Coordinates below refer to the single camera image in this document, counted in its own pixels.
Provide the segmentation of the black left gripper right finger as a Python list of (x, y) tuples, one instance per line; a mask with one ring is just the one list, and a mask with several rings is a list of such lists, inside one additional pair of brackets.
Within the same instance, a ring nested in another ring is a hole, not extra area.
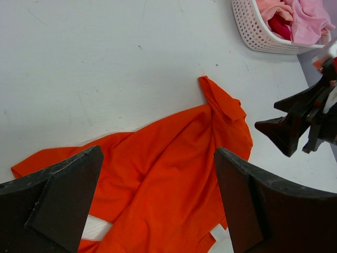
[(336, 194), (281, 178), (225, 148), (216, 176), (235, 252), (336, 252)]

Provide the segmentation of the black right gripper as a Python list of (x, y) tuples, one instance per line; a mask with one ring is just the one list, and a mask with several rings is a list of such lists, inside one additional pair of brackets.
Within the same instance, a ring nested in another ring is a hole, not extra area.
[(306, 90), (274, 103), (274, 108), (289, 113), (297, 103), (306, 108), (314, 106), (307, 123), (298, 116), (259, 121), (255, 128), (267, 136), (287, 157), (298, 148), (299, 138), (309, 128), (308, 142), (303, 147), (305, 153), (315, 152), (323, 142), (336, 145), (336, 58), (330, 58), (319, 68), (324, 82), (317, 82)]

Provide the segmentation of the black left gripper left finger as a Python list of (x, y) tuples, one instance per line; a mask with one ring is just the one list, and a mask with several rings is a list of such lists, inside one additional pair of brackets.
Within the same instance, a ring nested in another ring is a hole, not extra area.
[(1, 252), (77, 252), (103, 163), (93, 146), (1, 184)]

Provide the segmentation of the orange t shirt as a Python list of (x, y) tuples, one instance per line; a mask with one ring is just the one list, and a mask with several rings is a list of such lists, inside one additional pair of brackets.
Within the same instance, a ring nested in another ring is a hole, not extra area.
[(226, 228), (214, 153), (247, 160), (253, 147), (246, 114), (207, 76), (206, 103), (136, 132), (92, 142), (104, 155), (90, 215), (110, 222), (102, 240), (82, 239), (79, 252), (208, 252), (211, 230)]

